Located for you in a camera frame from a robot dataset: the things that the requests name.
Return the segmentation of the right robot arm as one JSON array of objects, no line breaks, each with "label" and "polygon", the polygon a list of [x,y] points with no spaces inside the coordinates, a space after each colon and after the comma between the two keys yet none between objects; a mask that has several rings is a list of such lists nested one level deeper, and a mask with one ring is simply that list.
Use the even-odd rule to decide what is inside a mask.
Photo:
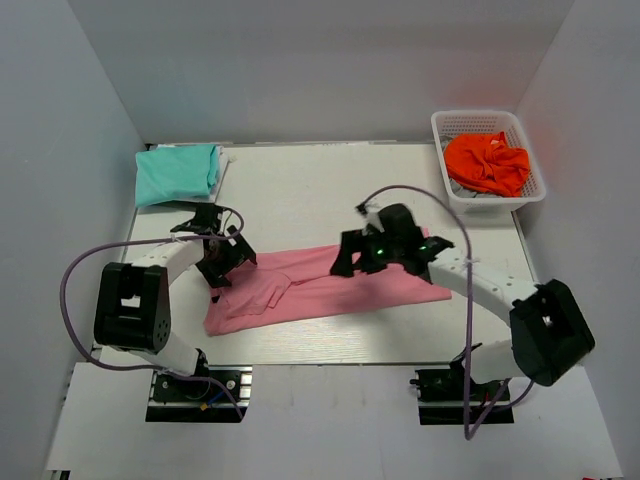
[{"label": "right robot arm", "polygon": [[363,228],[341,234],[333,276],[401,269],[403,279],[455,291],[496,315],[510,329],[506,341],[475,346],[450,364],[453,390],[472,399],[489,382],[527,378],[549,387],[595,347],[595,338],[570,290],[552,279],[518,280],[471,262],[453,242],[431,236],[396,203],[366,217]]}]

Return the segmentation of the pink t-shirt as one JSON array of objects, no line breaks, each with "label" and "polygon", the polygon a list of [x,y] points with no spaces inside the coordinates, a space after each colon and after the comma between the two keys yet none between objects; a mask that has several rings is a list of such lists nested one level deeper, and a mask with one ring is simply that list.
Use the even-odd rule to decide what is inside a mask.
[{"label": "pink t-shirt", "polygon": [[283,322],[364,313],[446,301],[450,290],[406,273],[399,265],[352,278],[332,276],[337,245],[260,253],[228,274],[230,285],[212,288],[203,326],[210,336]]}]

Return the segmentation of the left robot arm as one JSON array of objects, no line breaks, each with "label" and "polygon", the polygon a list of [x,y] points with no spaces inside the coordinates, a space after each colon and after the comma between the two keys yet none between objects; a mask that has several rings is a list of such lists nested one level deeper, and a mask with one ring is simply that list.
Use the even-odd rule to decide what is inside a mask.
[{"label": "left robot arm", "polygon": [[191,399],[209,392],[212,377],[206,355],[172,330],[170,286],[194,267],[211,289],[229,288],[231,272],[247,262],[257,264],[241,228],[227,225],[225,213],[240,216],[228,207],[200,204],[168,237],[133,243],[149,245],[147,253],[132,262],[111,262],[101,274],[95,341],[177,375],[177,387]]}]

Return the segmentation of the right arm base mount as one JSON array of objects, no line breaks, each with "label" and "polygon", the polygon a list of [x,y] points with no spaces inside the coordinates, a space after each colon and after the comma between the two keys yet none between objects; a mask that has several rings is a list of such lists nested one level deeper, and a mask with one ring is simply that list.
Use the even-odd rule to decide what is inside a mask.
[{"label": "right arm base mount", "polygon": [[[457,426],[463,424],[463,380],[449,368],[416,370],[409,385],[417,394],[421,426]],[[496,397],[502,381],[487,384],[471,382],[470,423],[479,419],[482,411]]]}]

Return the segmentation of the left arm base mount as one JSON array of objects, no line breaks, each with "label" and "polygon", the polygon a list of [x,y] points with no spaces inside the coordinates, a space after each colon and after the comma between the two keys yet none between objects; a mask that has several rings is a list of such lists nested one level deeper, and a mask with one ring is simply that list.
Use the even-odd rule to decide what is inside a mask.
[{"label": "left arm base mount", "polygon": [[[209,375],[229,391],[242,415],[249,407],[253,368],[210,367]],[[241,418],[222,388],[154,374],[146,408],[147,423],[237,424]]]}]

